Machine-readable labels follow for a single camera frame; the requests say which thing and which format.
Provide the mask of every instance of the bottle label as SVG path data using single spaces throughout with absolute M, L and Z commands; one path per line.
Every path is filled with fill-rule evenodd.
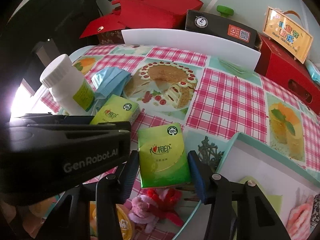
M 76 101 L 86 112 L 90 110 L 94 102 L 94 92 L 86 80 L 83 81 L 81 87 L 73 96 Z

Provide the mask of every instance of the cake picture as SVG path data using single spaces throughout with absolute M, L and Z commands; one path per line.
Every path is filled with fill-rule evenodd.
M 179 110 L 186 113 L 198 84 L 197 72 L 201 69 L 196 66 L 147 59 L 127 83 L 124 95 L 133 101 L 135 98 L 143 107 L 150 103 L 153 110 L 167 115 Z
M 270 146 L 294 160 L 305 162 L 300 112 L 267 94 Z
M 93 66 L 102 58 L 102 56 L 84 56 L 77 59 L 72 65 L 81 71 L 83 75 L 87 74 Z

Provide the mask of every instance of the green tissue pack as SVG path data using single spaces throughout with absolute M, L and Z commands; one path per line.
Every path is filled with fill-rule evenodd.
M 139 114 L 138 103 L 112 95 L 97 112 L 90 124 L 129 121 L 132 125 Z
M 191 182 L 179 123 L 138 130 L 141 188 Z

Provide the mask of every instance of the red box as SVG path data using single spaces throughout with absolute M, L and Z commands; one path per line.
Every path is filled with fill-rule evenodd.
M 184 28 L 187 11 L 199 10 L 203 5 L 200 0 L 113 0 L 111 3 L 120 6 L 90 22 L 80 38 L 98 34 L 101 42 L 107 38 L 103 33 L 125 28 Z
M 320 114 L 320 87 L 313 82 L 306 67 L 278 43 L 261 34 L 260 37 L 261 56 L 254 71 L 284 87 Z

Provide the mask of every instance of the sign board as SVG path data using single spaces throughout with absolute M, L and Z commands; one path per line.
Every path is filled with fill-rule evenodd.
M 299 24 L 278 10 L 268 7 L 263 33 L 304 63 L 313 37 Z

